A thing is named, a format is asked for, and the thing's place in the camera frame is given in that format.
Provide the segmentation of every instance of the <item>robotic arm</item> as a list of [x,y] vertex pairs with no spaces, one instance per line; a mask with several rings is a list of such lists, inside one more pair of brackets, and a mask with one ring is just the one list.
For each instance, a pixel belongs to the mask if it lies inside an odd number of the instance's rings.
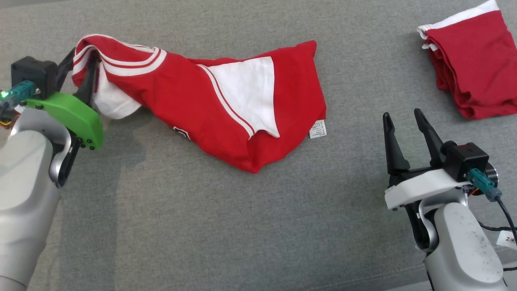
[[498,175],[488,163],[489,156],[473,143],[444,144],[420,109],[415,109],[415,118],[431,154],[427,168],[410,169],[395,139],[391,117],[384,114],[390,174],[387,207],[406,210],[416,245],[426,255],[433,290],[508,290],[501,261],[468,208],[468,196],[479,189],[489,200],[500,201],[495,188]]
[[0,99],[2,122],[14,124],[0,151],[0,290],[27,289],[78,149],[102,145],[91,108],[97,62],[74,95],[59,92],[72,57],[59,66],[31,57],[14,63],[13,88]]

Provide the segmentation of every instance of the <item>care label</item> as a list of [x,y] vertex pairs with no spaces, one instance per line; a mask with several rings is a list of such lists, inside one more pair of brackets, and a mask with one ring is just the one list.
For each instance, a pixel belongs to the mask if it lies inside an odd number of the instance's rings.
[[327,129],[325,128],[325,120],[316,120],[316,123],[312,126],[309,131],[310,138],[322,137],[327,135]]
[[517,244],[515,243],[515,238],[511,231],[501,231],[499,233],[499,238],[497,239],[497,244],[517,250]]

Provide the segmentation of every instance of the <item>black cable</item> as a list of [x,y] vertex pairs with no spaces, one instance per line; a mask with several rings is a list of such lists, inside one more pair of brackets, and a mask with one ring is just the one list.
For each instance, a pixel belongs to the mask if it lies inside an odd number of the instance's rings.
[[[501,209],[503,210],[503,213],[505,214],[506,219],[508,220],[508,223],[510,224],[510,228],[512,230],[513,237],[517,238],[517,230],[515,229],[515,225],[513,224],[512,217],[510,216],[510,213],[508,212],[508,209],[506,209],[505,204],[501,201],[501,197],[500,196],[496,196],[495,197],[495,201],[497,201],[497,203],[499,203],[499,206],[501,206]],[[517,270],[517,267],[504,268],[503,269],[503,271],[515,271],[515,270]]]
[[511,231],[512,229],[508,226],[501,226],[501,227],[491,227],[491,226],[486,226],[484,225],[481,221],[478,220],[478,223],[479,223],[479,226],[481,226],[482,228],[486,229],[486,230],[490,230],[490,231],[502,231],[502,230],[507,230],[507,231]]

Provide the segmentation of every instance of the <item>white stripe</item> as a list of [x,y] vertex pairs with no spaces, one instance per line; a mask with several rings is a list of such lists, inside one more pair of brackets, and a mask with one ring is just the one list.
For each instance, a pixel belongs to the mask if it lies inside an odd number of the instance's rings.
[[110,72],[113,75],[123,76],[123,77],[138,76],[138,75],[147,74],[147,73],[150,73],[150,72],[156,70],[163,63],[166,56],[167,56],[167,52],[165,50],[160,50],[160,54],[158,55],[156,60],[154,62],[152,62],[149,66],[142,67],[142,68],[120,68],[120,67],[116,67],[111,64],[108,64],[107,62],[104,62],[104,61],[103,61],[103,63],[104,63],[104,68],[106,69],[106,71]]
[[85,35],[85,36],[81,37],[81,40],[79,40],[79,42],[77,43],[76,47],[79,46],[79,44],[83,41],[83,39],[85,39],[87,37],[90,37],[90,36],[100,36],[100,37],[109,38],[109,39],[112,39],[112,40],[115,40],[115,41],[118,41],[118,42],[122,43],[126,47],[136,48],[136,49],[141,50],[141,51],[153,52],[153,50],[150,47],[141,46],[141,45],[132,45],[130,43],[120,41],[120,40],[118,40],[118,39],[116,39],[114,37],[111,37],[109,35],[104,35],[104,34],[88,34],[88,35]]
[[235,120],[238,124],[240,124],[246,130],[246,132],[248,133],[248,135],[251,138],[253,136],[253,130],[250,128],[250,126],[248,124],[246,124],[246,122],[244,122],[241,118],[239,118],[230,109],[230,107],[224,100],[224,97],[221,95],[221,92],[219,92],[219,88],[217,87],[217,82],[216,82],[215,78],[212,76],[210,70],[203,65],[199,64],[198,66],[201,67],[205,71],[205,73],[208,75],[208,77],[210,78],[210,81],[212,82],[212,86],[214,87],[214,91],[216,92],[217,98],[219,98],[219,102],[224,107],[224,110],[226,110],[226,112],[233,118],[233,120]]
[[101,54],[101,56],[103,58],[105,58],[106,60],[108,60],[108,62],[111,62],[111,63],[113,63],[115,65],[121,65],[121,66],[142,66],[142,65],[147,65],[147,64],[149,64],[150,62],[153,61],[153,59],[156,57],[156,55],[160,51],[160,49],[158,49],[156,47],[150,49],[150,48],[144,47],[144,46],[130,45],[128,43],[119,41],[119,40],[117,40],[117,39],[115,39],[115,38],[113,38],[111,36],[102,35],[102,34],[91,34],[91,35],[84,36],[78,42],[78,45],[83,41],[83,39],[85,39],[86,37],[90,37],[90,36],[101,36],[101,37],[109,38],[109,39],[112,39],[112,40],[114,40],[116,42],[121,43],[122,45],[124,45],[124,46],[126,46],[128,48],[136,49],[136,50],[143,51],[143,52],[153,53],[153,54],[148,59],[146,59],[144,61],[141,61],[141,62],[124,62],[124,61],[118,61],[118,60],[114,60],[112,58],[109,58],[105,54],[103,54],[96,46],[88,45],[88,46],[84,47],[78,54],[76,54],[73,57],[73,61],[75,62],[79,58],[81,58],[82,55],[86,54],[86,56],[84,58],[82,58],[81,61],[79,61],[79,63],[74,65],[74,70],[73,70],[74,74],[76,74],[77,72],[80,72],[80,71],[82,71],[84,69],[84,67],[88,63],[89,53],[90,53],[90,50],[92,50],[92,49],[97,49],[97,51]]
[[[74,65],[73,70],[72,70],[72,74],[73,75],[79,73],[80,71],[82,71],[84,69],[84,67],[88,63],[90,54],[92,53],[93,50],[94,50],[94,48],[89,49],[85,53],[85,55],[81,59],[81,61],[79,61],[76,65]],[[116,67],[116,66],[113,66],[113,65],[107,63],[104,60],[104,54],[102,54],[100,51],[98,51],[98,52],[102,56],[101,61],[104,64],[104,68],[106,69],[106,71],[108,71],[109,73],[111,73],[113,75],[124,76],[124,77],[126,77],[126,76],[143,75],[143,74],[147,74],[149,72],[152,72],[152,71],[156,70],[163,63],[163,61],[165,60],[165,57],[167,56],[167,52],[166,51],[159,50],[160,54],[158,55],[156,60],[154,62],[152,62],[150,65],[148,65],[147,67],[142,67],[142,68],[120,68],[120,67]]]
[[99,53],[102,55],[102,57],[105,58],[106,60],[108,60],[108,62],[111,62],[111,63],[113,63],[115,65],[121,65],[121,66],[142,66],[142,65],[147,65],[155,58],[155,56],[158,54],[158,52],[160,50],[159,48],[153,48],[153,54],[148,59],[146,59],[144,61],[140,61],[140,62],[124,62],[124,61],[118,61],[118,60],[114,60],[114,59],[112,59],[110,57],[107,57],[96,46],[89,45],[89,46],[84,47],[77,55],[75,55],[73,57],[73,61],[74,62],[77,61],[83,54],[87,53],[91,49],[96,49],[97,51],[99,51]]
[[190,135],[189,135],[189,133],[186,130],[183,130],[183,129],[178,128],[176,126],[174,126],[172,129],[176,130],[177,133],[183,135],[184,137],[190,139]]
[[[425,40],[425,39],[427,39],[427,34],[425,32],[428,30],[435,30],[438,28],[443,28],[443,27],[453,25],[458,22],[461,22],[461,21],[464,21],[464,20],[467,20],[470,18],[474,18],[474,17],[480,16],[482,14],[492,12],[492,11],[499,11],[499,7],[497,6],[497,2],[495,0],[488,0],[487,2],[481,4],[477,7],[456,13],[453,16],[448,17],[435,24],[421,25],[417,28],[417,32],[420,34],[420,37]],[[422,48],[423,49],[431,48],[433,51],[438,49],[438,47],[433,43],[430,43],[428,45],[423,45]]]

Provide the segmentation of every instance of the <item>red fabric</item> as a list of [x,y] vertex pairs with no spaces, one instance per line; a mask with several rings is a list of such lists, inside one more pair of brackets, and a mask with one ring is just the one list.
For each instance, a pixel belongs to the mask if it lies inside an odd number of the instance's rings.
[[500,11],[425,32],[437,86],[469,119],[517,113],[517,49]]
[[[95,45],[93,49],[104,55],[105,66],[125,67],[107,58],[141,62],[152,55],[101,36],[82,39],[76,54],[88,45]],[[196,60],[167,52],[163,63],[147,74],[117,76],[106,69],[106,76],[110,83],[148,107],[169,126],[187,131],[203,151],[241,170],[257,173],[264,165],[284,158],[305,139],[316,120],[326,118],[326,105],[313,61],[315,52],[316,42],[308,41],[256,56],[270,56],[274,64],[273,96],[279,138],[263,130],[250,138],[224,110],[207,73],[196,66],[243,60]],[[74,83],[80,86],[84,76],[85,70],[75,72]]]

